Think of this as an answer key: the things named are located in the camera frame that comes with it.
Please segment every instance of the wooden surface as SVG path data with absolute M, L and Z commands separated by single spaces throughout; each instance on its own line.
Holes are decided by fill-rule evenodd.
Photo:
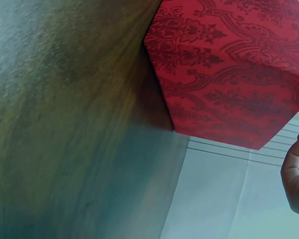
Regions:
M 0 0 L 0 239 L 159 238 L 188 137 L 142 48 L 158 5 Z

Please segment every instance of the wooden table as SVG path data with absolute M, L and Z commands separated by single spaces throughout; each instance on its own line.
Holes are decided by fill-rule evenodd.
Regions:
M 142 47 L 159 2 L 0 1 L 0 239 L 159 238 L 188 142 Z

